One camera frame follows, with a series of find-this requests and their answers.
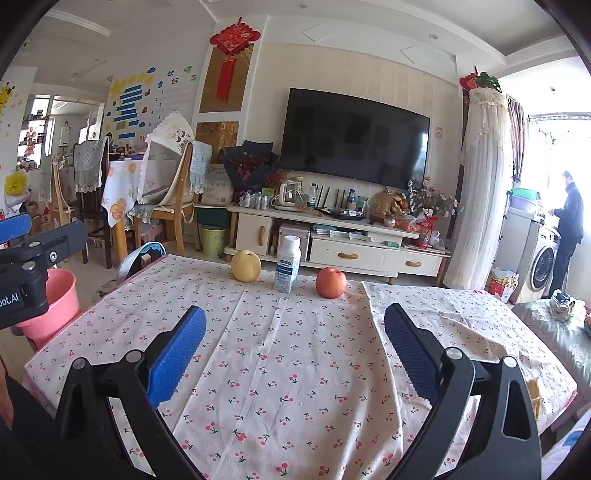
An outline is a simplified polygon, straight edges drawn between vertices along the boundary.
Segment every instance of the red tassel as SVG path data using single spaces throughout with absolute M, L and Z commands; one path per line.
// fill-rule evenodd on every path
M 222 102 L 228 101 L 230 95 L 230 88 L 232 87 L 232 77 L 234 76 L 234 64 L 236 57 L 234 55 L 226 55 L 222 63 L 220 71 L 220 78 L 217 81 L 216 97 Z

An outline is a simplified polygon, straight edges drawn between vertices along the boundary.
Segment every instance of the dining table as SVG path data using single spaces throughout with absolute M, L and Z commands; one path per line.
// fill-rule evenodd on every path
M 383 480 L 417 437 L 431 405 L 413 387 L 384 330 L 399 303 L 420 328 L 472 359 L 512 355 L 542 399 L 538 431 L 576 395 L 575 381 L 529 328 L 483 291 L 348 281 L 336 299 L 315 278 L 274 290 L 229 265 L 167 255 L 83 312 L 25 366 L 24 384 L 55 413 L 72 361 L 144 350 L 196 305 L 206 334 L 172 398 L 157 410 L 205 478 Z M 133 464 L 151 472 L 121 404 L 111 400 Z M 478 409 L 471 397 L 439 473 L 454 468 Z

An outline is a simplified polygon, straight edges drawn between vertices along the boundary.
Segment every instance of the chinese knot ornament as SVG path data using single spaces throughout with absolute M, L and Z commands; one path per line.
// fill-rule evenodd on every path
M 217 81 L 216 97 L 220 100 L 228 101 L 236 63 L 235 55 L 259 38 L 261 38 L 261 33 L 243 23 L 242 17 L 240 17 L 237 23 L 230 25 L 209 39 L 209 43 L 215 45 L 226 55 Z

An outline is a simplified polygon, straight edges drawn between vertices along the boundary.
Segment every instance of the washing machine door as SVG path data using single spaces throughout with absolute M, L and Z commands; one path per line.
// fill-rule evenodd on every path
M 548 282 L 554 267 L 554 250 L 552 247 L 544 247 L 536 256 L 531 266 L 529 287 L 532 291 L 540 291 Z

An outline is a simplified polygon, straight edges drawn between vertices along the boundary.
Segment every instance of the glass jar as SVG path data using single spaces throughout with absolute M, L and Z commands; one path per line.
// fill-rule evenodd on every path
M 384 226 L 387 228 L 394 228 L 396 226 L 396 219 L 392 215 L 384 217 Z

